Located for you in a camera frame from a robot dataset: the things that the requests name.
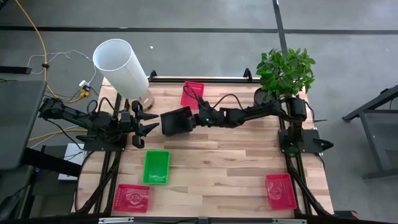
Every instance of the white tube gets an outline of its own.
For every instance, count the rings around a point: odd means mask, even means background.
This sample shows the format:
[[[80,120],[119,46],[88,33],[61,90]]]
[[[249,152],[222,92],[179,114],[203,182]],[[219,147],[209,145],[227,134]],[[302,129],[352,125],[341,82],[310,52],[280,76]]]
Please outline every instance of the white tube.
[[[148,90],[148,79],[130,44],[125,40],[111,39],[94,51],[95,67],[127,99],[136,99]]]

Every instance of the green basket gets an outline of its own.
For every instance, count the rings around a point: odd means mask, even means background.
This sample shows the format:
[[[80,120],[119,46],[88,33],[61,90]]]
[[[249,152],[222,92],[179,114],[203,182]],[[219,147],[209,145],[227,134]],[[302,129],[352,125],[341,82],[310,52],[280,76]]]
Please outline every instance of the green basket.
[[[143,184],[167,184],[169,179],[169,151],[147,151]]]

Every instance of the red basket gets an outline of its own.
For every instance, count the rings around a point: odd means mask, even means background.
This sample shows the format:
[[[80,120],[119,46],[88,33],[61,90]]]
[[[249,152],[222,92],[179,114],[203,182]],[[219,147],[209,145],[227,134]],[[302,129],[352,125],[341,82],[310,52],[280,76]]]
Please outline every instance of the red basket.
[[[119,184],[113,210],[120,212],[147,212],[150,190],[148,186]]]
[[[203,97],[203,91],[205,90],[204,83],[185,82],[185,85],[191,87],[197,96]],[[181,106],[189,106],[191,107],[191,109],[198,109],[197,100],[191,97],[191,96],[195,97],[195,94],[192,92],[191,88],[185,87],[185,91],[190,96],[184,92],[184,89],[182,90]]]
[[[292,179],[289,174],[266,176],[269,204],[273,210],[296,209]]]

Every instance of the concrete floor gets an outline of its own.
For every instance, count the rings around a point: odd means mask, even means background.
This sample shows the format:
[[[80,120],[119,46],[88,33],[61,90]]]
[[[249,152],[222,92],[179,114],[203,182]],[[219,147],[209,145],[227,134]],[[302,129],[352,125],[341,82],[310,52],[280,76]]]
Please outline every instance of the concrete floor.
[[[276,29],[272,0],[21,0],[38,26],[101,26],[152,28],[261,28]],[[393,0],[280,0],[285,29],[398,29],[398,1]],[[11,0],[0,12],[0,25],[29,25]],[[226,33],[93,33],[42,32],[48,52],[79,50],[89,56],[102,41],[129,41],[147,74],[234,76],[246,67],[255,71],[260,53],[280,48],[278,34]],[[287,46],[308,49],[317,61],[316,82],[309,100],[323,139],[335,143],[324,156],[326,176],[335,210],[356,210],[362,219],[398,220],[398,178],[363,182],[361,175],[375,171],[368,142],[359,120],[344,123],[343,115],[398,83],[396,35],[286,35]],[[42,54],[34,32],[2,31],[0,64],[26,66],[32,54]],[[77,54],[50,63],[49,84],[59,94],[72,95],[82,79],[93,74],[90,61]],[[40,70],[36,58],[31,67]],[[42,75],[0,78],[41,79]],[[100,90],[102,76],[93,81]],[[73,105],[85,110],[87,102]],[[393,103],[398,108],[398,101]],[[71,124],[58,122],[63,127]],[[38,119],[32,136],[57,127]],[[64,136],[48,145],[68,143]]]

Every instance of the wooden tabletop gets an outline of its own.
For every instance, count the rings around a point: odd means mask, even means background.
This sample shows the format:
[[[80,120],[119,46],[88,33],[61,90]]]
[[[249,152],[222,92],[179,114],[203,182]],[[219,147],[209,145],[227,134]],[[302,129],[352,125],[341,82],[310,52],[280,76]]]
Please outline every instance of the wooden tabletop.
[[[150,83],[155,104],[149,113],[162,114],[181,108],[183,83]],[[257,84],[205,84],[204,99],[215,104],[227,93],[234,93],[242,106],[252,106]],[[99,97],[112,103],[116,90],[104,79]],[[300,97],[307,100],[304,93]],[[227,97],[222,107],[237,108],[233,97]],[[104,103],[102,109],[112,113]],[[311,113],[305,129],[313,128]],[[146,123],[160,122],[160,118]],[[136,149],[131,138],[122,153],[118,184],[142,184],[146,150],[170,151],[170,172],[167,185],[151,185],[150,207],[147,213],[113,211],[114,216],[151,217],[293,217],[293,211],[271,210],[265,187],[267,174],[286,173],[284,156],[280,153],[277,131],[278,117],[268,116],[228,128],[197,127],[192,132],[172,137],[162,135],[161,126],[144,138],[145,149]],[[97,187],[104,153],[95,152],[87,160],[78,183],[78,208]],[[308,188],[326,210],[333,213],[325,171],[319,157],[302,155]],[[298,189],[298,204],[304,211],[302,193]],[[108,187],[102,206],[106,205]]]

